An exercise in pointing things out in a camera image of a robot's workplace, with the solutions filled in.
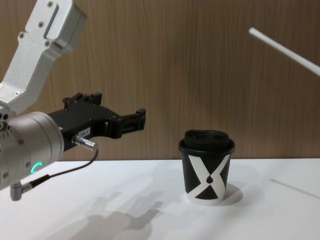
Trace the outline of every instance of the silver cylindrical motor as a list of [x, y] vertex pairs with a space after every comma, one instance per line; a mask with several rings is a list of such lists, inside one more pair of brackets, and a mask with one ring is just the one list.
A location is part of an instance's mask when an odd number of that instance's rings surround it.
[[10, 119], [0, 132], [0, 190], [58, 161], [64, 152], [59, 126], [45, 113]]

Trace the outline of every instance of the wooden wall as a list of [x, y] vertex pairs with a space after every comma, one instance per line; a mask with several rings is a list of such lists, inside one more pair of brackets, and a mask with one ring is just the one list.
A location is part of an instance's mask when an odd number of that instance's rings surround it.
[[[35, 0], [0, 0], [0, 79]], [[217, 129], [234, 158], [320, 157], [320, 79], [253, 39], [255, 27], [320, 65], [320, 1], [76, 0], [88, 20], [39, 101], [53, 112], [77, 92], [120, 114], [147, 109], [144, 131], [98, 139], [101, 160], [179, 158], [189, 129]], [[73, 149], [64, 160], [85, 160]]]

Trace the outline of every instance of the black cable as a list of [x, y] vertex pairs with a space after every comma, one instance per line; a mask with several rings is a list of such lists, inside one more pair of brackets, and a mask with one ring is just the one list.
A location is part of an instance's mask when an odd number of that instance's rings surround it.
[[63, 175], [63, 174], [68, 174], [68, 173], [71, 173], [73, 171], [77, 171], [79, 169], [83, 169], [87, 166], [89, 166], [90, 164], [92, 164], [98, 157], [98, 154], [99, 154], [99, 149], [97, 149], [95, 151], [95, 154], [93, 156], [93, 158], [91, 159], [91, 161], [89, 161], [88, 163], [82, 165], [82, 166], [78, 166], [78, 167], [75, 167], [75, 168], [72, 168], [72, 169], [69, 169], [69, 170], [66, 170], [66, 171], [62, 171], [62, 172], [58, 172], [58, 173], [55, 173], [53, 175], [44, 175], [42, 177], [39, 177], [37, 178], [36, 180], [33, 180], [33, 181], [30, 181], [29, 183], [32, 185], [32, 188], [35, 188], [36, 186], [44, 183], [45, 181], [51, 179], [51, 178], [54, 178], [54, 177], [57, 177], [57, 176], [60, 176], [60, 175]]
[[90, 164], [92, 164], [92, 163], [97, 159], [98, 154], [99, 154], [99, 149], [97, 149], [97, 150], [95, 151], [95, 154], [94, 154], [93, 158], [91, 159], [91, 161], [89, 161], [89, 162], [86, 163], [85, 165], [78, 166], [78, 167], [75, 167], [75, 168], [72, 168], [72, 169], [69, 169], [69, 170], [66, 170], [66, 171], [58, 172], [58, 173], [56, 173], [56, 174], [51, 175], [50, 177], [51, 177], [51, 178], [54, 178], [54, 177], [60, 176], [60, 175], [62, 175], [62, 174], [68, 174], [68, 173], [71, 173], [71, 172], [73, 172], [73, 171], [77, 171], [77, 170], [79, 170], [79, 169], [83, 169], [83, 168], [89, 166]]

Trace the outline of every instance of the white rod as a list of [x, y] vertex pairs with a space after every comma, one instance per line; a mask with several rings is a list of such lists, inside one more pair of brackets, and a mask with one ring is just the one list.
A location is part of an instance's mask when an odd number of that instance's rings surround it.
[[259, 32], [257, 29], [251, 27], [249, 29], [249, 33], [255, 36], [257, 39], [265, 42], [269, 46], [275, 48], [279, 52], [287, 55], [292, 60], [296, 61], [297, 63], [301, 64], [305, 68], [309, 69], [311, 72], [317, 74], [320, 77], [320, 67], [315, 65], [314, 63], [310, 62], [309, 60], [303, 58], [302, 56], [294, 53], [293, 51], [289, 50], [288, 48], [282, 46], [281, 44], [277, 43], [276, 41], [272, 40], [270, 37], [264, 35], [263, 33]]

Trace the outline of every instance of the white table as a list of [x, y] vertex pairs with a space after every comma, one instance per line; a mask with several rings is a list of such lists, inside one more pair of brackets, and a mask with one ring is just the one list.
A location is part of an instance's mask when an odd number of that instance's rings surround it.
[[[84, 164], [56, 162], [26, 178]], [[180, 160], [97, 161], [12, 202], [3, 240], [319, 240], [320, 160], [231, 160], [226, 200], [187, 200]]]

